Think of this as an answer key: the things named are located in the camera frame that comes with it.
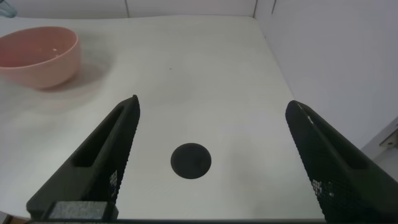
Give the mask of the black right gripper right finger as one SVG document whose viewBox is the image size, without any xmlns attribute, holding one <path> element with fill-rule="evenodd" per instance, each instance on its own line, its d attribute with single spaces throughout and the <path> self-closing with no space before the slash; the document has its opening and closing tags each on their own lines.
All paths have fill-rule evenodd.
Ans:
<svg viewBox="0 0 398 224">
<path fill-rule="evenodd" d="M 285 118 L 327 222 L 397 223 L 397 181 L 309 106 Z"/>
</svg>

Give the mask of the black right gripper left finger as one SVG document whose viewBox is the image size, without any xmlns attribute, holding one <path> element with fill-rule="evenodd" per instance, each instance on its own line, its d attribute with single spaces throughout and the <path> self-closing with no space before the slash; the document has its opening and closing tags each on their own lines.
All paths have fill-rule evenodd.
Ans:
<svg viewBox="0 0 398 224">
<path fill-rule="evenodd" d="M 136 95 L 118 103 L 27 202 L 40 218 L 59 201 L 115 202 L 140 118 Z"/>
</svg>

